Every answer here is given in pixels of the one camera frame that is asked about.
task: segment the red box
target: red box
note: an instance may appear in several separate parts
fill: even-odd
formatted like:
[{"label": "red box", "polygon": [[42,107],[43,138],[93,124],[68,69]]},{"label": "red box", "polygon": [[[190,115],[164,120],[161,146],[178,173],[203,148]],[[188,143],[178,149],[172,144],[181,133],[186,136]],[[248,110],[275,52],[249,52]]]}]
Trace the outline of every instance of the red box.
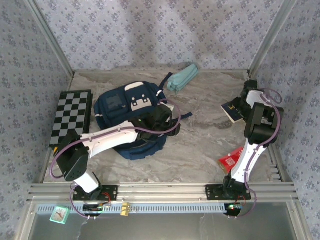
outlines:
[{"label": "red box", "polygon": [[225,174],[228,174],[231,169],[237,164],[243,150],[244,148],[241,146],[217,161]]}]

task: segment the green clock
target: green clock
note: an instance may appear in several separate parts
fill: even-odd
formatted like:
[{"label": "green clock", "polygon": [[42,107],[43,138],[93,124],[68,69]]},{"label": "green clock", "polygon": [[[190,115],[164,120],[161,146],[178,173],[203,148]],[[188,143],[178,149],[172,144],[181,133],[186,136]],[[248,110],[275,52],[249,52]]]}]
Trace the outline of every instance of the green clock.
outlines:
[{"label": "green clock", "polygon": [[70,214],[70,209],[66,206],[55,206],[53,213],[50,217],[51,222],[57,224],[66,224],[68,216]]}]

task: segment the chessboard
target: chessboard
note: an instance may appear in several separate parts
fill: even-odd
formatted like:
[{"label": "chessboard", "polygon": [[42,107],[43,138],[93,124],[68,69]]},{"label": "chessboard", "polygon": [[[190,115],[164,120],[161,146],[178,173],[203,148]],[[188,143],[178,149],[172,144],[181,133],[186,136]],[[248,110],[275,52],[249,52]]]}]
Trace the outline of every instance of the chessboard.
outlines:
[{"label": "chessboard", "polygon": [[61,92],[49,147],[57,147],[70,130],[89,133],[92,100],[91,90]]}]

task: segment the gray marble surface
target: gray marble surface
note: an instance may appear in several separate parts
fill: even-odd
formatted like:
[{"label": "gray marble surface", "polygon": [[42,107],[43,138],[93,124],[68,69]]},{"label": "gray marble surface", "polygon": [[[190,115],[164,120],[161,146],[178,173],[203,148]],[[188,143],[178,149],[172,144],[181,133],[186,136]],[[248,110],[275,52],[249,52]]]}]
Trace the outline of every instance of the gray marble surface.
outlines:
[{"label": "gray marble surface", "polygon": [[[76,72],[71,90],[91,89],[93,104],[104,92],[134,81],[159,84],[167,75],[153,72]],[[243,121],[232,124],[221,109],[240,94],[244,79],[239,73],[201,72],[177,95],[165,88],[165,95],[174,101],[182,114],[193,116],[181,123],[177,136],[168,137],[163,150],[145,159],[130,161],[113,149],[106,150],[88,162],[102,183],[135,182],[212,182],[221,183],[225,174],[217,160],[245,143]],[[90,133],[99,131],[94,110]],[[270,162],[264,154],[254,167],[250,181],[271,181]],[[56,175],[61,174],[57,166]],[[47,171],[45,182],[54,182]]]}]

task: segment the patterned wallpaper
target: patterned wallpaper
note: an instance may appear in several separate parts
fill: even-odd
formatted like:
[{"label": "patterned wallpaper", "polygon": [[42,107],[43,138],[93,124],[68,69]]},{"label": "patterned wallpaper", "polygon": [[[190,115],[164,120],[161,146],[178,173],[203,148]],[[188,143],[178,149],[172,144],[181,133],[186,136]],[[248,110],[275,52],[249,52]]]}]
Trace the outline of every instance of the patterned wallpaper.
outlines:
[{"label": "patterned wallpaper", "polygon": [[320,240],[320,2],[299,0],[256,79],[282,94],[277,141],[314,239]]},{"label": "patterned wallpaper", "polygon": [[23,0],[0,1],[0,239],[14,237],[69,79]]},{"label": "patterned wallpaper", "polygon": [[74,70],[248,69],[283,0],[37,0]]}]

